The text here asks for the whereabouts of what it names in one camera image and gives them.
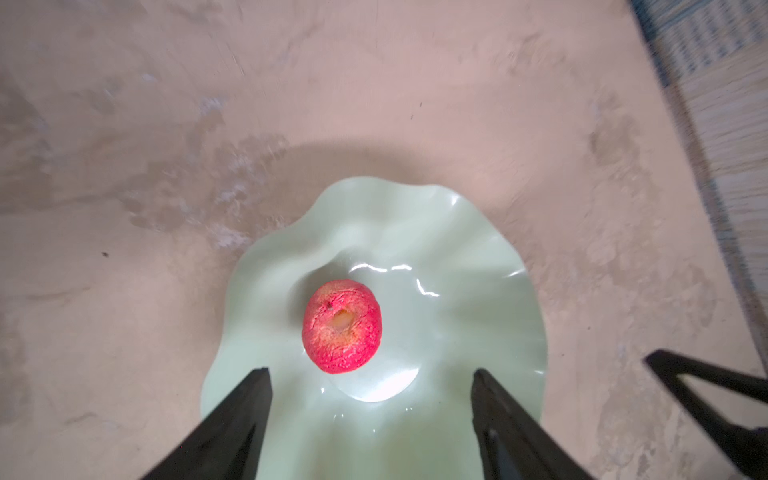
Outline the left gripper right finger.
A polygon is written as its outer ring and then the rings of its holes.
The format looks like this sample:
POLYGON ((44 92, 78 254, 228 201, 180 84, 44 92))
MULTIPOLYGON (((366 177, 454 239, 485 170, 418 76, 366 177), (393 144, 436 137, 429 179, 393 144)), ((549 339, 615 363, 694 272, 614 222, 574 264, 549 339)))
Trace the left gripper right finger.
POLYGON ((487 480, 592 480, 485 369, 473 374, 473 427, 487 480))

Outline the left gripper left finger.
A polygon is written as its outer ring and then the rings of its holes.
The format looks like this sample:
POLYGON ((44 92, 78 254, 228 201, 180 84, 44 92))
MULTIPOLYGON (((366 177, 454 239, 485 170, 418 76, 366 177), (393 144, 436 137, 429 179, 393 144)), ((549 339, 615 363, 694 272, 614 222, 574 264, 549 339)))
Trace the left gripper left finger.
POLYGON ((272 398, 269 370, 252 370, 143 478, 254 480, 272 398))

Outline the red apple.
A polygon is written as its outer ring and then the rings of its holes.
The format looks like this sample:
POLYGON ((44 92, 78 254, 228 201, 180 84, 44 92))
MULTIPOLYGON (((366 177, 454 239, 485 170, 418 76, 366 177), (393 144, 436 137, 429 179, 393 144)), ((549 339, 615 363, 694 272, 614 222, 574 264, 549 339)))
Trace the red apple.
POLYGON ((352 372, 372 359, 383 336, 381 308, 373 292, 354 280, 332 280, 310 297, 302 342, 323 372, 352 372))

